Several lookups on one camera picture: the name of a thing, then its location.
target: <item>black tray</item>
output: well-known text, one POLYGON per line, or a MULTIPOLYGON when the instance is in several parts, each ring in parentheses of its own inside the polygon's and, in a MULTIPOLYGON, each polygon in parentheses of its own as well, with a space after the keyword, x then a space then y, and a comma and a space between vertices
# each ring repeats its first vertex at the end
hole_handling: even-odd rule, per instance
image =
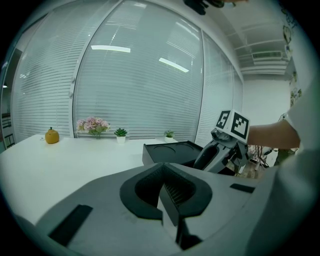
POLYGON ((145 166, 154 163, 176 163, 193 167, 202 149, 201 146, 189 140, 153 145, 143 144, 142 162, 145 166))

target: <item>window blind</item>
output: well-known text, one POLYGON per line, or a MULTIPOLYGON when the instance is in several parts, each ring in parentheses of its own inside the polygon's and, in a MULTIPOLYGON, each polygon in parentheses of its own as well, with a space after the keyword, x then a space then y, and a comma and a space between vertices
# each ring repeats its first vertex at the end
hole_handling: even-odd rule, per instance
POLYGON ((77 120, 100 117, 130 139, 195 140, 202 87, 201 31, 158 5, 125 1, 102 23, 87 48, 75 82, 77 120))
POLYGON ((27 45, 12 96, 15 141, 45 134, 49 127, 69 136, 71 77, 88 37, 115 0, 84 0, 47 15, 27 45))
POLYGON ((203 96, 195 139, 195 143, 202 147, 211 141, 211 131, 221 111, 233 107, 233 66, 206 33, 203 33, 203 53, 203 96))
POLYGON ((237 71, 233 70, 233 108, 237 111, 242 112, 242 103, 243 103, 243 84, 237 73, 237 71))

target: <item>air conditioner vent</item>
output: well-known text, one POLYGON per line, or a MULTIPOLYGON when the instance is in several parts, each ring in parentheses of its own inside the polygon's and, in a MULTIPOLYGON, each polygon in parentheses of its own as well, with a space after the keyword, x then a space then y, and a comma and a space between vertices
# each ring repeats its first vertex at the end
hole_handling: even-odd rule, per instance
POLYGON ((261 51, 252 53, 253 61, 277 61, 282 59, 281 51, 261 51))

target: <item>small succulent plant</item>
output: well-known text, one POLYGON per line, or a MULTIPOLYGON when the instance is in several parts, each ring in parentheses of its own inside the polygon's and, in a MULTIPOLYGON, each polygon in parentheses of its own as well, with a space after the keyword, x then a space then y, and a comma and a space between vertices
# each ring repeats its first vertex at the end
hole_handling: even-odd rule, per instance
POLYGON ((172 130, 167 130, 164 132, 164 136, 168 138, 173 138, 174 137, 174 132, 172 130))
POLYGON ((117 137, 125 137, 127 135, 127 131, 125 129, 117 129, 114 134, 117 136, 117 137))

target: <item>ceiling light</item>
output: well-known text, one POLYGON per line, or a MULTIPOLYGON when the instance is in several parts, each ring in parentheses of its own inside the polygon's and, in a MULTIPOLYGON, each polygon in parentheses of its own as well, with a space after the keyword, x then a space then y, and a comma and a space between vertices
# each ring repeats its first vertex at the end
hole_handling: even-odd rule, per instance
POLYGON ((198 29, 196 29, 195 27, 191 26, 188 22, 186 22, 185 20, 183 20, 182 18, 180 19, 182 22, 186 23, 190 28, 192 28, 193 30, 199 32, 198 29))
POLYGON ((181 23, 176 22, 175 24, 177 24, 179 27, 183 28, 185 31, 188 31, 191 35, 193 35, 193 36, 196 37, 198 40, 200 40, 199 37, 197 37, 194 33, 192 33, 192 31, 191 31, 190 29, 188 29, 187 27, 185 27, 185 26, 182 25, 181 23))
POLYGON ((172 43, 172 42, 170 42, 170 41, 167 41, 166 43, 167 43, 168 45, 174 47, 174 48, 177 48, 177 49, 180 50, 181 52, 184 52, 185 54, 188 54, 191 58, 194 58, 194 59, 196 58, 193 54, 191 54, 190 52, 188 52, 188 51, 180 48, 180 47, 177 46, 176 44, 174 44, 174 43, 172 43))
POLYGON ((168 64, 168 65, 170 65, 170 66, 172 66, 172 67, 174 67, 174 68, 176 68, 178 70, 181 70, 181 71, 183 71, 185 73, 189 71, 188 69, 184 68, 183 66, 180 66, 180 65, 178 65, 176 63, 173 63, 172 61, 167 60, 165 58, 160 58, 159 61, 162 62, 162 63, 168 64))
POLYGON ((107 50, 107 51, 118 51, 124 53, 130 53, 130 48, 111 46, 111 45, 91 45, 92 50, 107 50))

